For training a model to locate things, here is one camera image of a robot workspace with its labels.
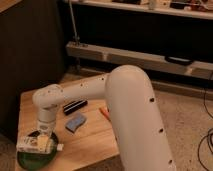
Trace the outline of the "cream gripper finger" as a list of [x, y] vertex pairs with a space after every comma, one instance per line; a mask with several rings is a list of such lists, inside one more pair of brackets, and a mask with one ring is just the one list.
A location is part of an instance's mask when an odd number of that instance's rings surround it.
[[45, 150], [49, 137], [47, 135], [39, 135], [37, 137], [37, 147], [39, 150]]

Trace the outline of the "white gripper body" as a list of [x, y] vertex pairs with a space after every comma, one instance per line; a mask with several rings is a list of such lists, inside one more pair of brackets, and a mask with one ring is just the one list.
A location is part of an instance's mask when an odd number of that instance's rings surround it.
[[50, 136], [55, 129], [56, 117], [53, 115], [39, 115], [37, 119], [37, 130], [44, 135]]

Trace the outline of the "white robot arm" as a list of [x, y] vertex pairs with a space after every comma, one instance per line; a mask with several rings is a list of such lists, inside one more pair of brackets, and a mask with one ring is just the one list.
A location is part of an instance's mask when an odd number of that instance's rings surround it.
[[61, 103], [92, 99], [106, 100], [125, 171], [176, 171], [151, 81], [136, 66], [123, 65], [78, 84], [37, 90], [33, 103], [38, 108], [38, 130], [53, 132]]

